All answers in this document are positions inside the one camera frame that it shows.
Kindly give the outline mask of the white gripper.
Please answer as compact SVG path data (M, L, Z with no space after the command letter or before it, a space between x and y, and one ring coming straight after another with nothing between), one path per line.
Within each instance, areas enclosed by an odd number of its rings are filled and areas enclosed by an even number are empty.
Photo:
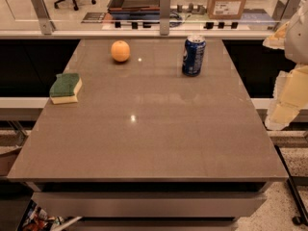
M287 59L297 63L290 72L280 71L269 103L265 125L282 130L308 104L308 1L274 34L263 41L271 49L285 49Z

